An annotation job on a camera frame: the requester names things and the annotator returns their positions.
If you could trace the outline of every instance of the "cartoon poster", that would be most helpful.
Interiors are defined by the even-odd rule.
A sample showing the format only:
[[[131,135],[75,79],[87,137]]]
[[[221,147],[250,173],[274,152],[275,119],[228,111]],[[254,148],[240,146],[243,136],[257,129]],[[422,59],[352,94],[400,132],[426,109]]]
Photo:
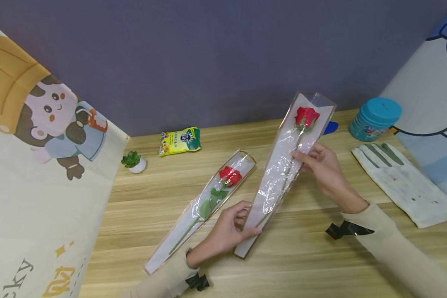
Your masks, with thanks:
[[[85,172],[106,140],[107,119],[0,34],[0,131],[30,145],[33,159],[51,159],[69,180]]]
[[[77,297],[127,135],[0,31],[0,297]]]
[[[447,15],[381,96],[402,106],[393,131],[447,194]]]

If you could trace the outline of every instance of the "purple wall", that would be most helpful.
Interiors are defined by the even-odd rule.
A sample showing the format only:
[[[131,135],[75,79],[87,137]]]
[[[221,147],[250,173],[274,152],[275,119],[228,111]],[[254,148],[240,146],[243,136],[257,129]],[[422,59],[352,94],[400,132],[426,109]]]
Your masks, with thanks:
[[[447,0],[0,0],[0,29],[131,136],[377,96]]]

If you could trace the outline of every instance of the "person's hand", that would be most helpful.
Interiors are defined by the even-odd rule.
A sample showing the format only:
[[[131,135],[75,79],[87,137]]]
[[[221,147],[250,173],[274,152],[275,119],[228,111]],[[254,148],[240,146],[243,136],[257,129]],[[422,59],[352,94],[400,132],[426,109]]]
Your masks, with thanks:
[[[189,267],[196,269],[205,260],[229,252],[245,239],[261,233],[262,230],[258,228],[242,231],[250,207],[249,202],[240,201],[240,203],[224,209],[204,241],[187,254]]]
[[[293,151],[292,156],[301,161],[301,171],[315,176],[321,191],[330,197],[345,213],[359,213],[369,205],[346,180],[336,154],[316,143],[309,154]]]

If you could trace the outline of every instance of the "black clip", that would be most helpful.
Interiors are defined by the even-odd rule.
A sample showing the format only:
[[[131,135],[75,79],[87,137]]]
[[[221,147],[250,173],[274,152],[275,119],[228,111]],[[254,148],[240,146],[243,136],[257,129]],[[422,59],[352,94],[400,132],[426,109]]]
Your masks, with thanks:
[[[374,233],[374,231],[367,229],[363,226],[358,226],[355,223],[350,223],[345,220],[339,227],[334,223],[332,223],[326,230],[326,233],[330,235],[331,238],[337,240],[342,238],[342,236],[344,235],[354,235],[354,236],[370,235],[371,233]]]
[[[210,285],[209,285],[209,282],[207,281],[207,276],[205,276],[205,274],[202,275],[202,276],[200,277],[200,283],[199,283],[199,285],[197,286],[197,291],[201,292],[201,291],[203,291],[205,288],[207,288],[207,287],[209,287],[209,286],[210,286]]]
[[[189,288],[195,288],[195,286],[200,283],[199,274],[196,273],[194,276],[186,279],[185,282],[189,285]]]
[[[199,276],[198,273],[196,273],[194,276],[189,277],[185,280],[185,282],[189,285],[189,288],[197,288],[197,291],[201,292],[205,288],[209,287],[209,282],[207,280],[207,276],[202,275]]]

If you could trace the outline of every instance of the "wood grain surface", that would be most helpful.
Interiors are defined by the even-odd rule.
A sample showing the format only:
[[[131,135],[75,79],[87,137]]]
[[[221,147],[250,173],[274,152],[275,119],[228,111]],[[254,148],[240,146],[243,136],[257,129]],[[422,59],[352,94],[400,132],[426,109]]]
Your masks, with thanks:
[[[343,172],[358,192],[378,203],[401,232],[447,272],[447,222],[417,229],[352,156],[351,149],[362,144],[348,132],[356,112],[335,113],[339,129],[323,136],[321,144],[337,153]],[[140,174],[124,167],[117,173],[79,296],[120,297],[144,279],[143,264],[189,201],[237,149],[251,154],[257,166],[224,208],[253,200],[280,122],[202,129],[201,151],[165,157],[158,157],[159,135],[131,138],[126,151],[142,154],[148,166]],[[408,156],[390,132],[378,142],[389,142]],[[181,249],[204,239],[219,214]],[[301,174],[246,259],[230,253],[208,262],[201,271],[211,288],[186,291],[183,297],[410,297],[355,238],[335,241],[326,235],[331,222],[342,222],[336,206],[321,194],[311,176]]]

